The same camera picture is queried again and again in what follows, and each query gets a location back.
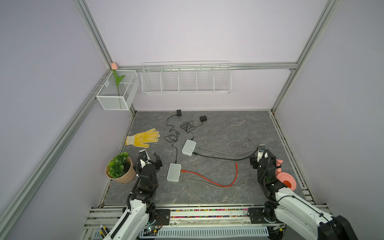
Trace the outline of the white network switch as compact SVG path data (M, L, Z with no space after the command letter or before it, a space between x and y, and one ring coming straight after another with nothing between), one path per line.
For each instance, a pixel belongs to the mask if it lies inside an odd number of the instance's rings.
M186 140L182 148L182 154L186 156L192 156L195 151L196 145L197 145L197 142L193 140Z
M182 165L181 164L170 164L168 174L167 174L167 181L168 182L179 182L180 180L180 174L181 174Z

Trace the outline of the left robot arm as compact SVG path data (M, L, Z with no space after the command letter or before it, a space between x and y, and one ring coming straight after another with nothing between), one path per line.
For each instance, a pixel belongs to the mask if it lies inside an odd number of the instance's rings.
M137 159L138 180L127 197L127 208L115 226L107 233L105 240L135 240L148 223L155 221L154 198L159 187L157 172L163 166L160 156L154 154L151 160L146 150L141 150Z

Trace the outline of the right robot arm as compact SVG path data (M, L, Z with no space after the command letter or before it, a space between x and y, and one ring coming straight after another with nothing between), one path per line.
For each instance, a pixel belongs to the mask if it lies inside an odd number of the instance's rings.
M250 155L250 164L257 170L257 179L268 201L264 218L267 222L280 221L306 240L356 240L350 222L342 216L332 216L311 205L287 184L278 179L278 160L266 146L261 145Z

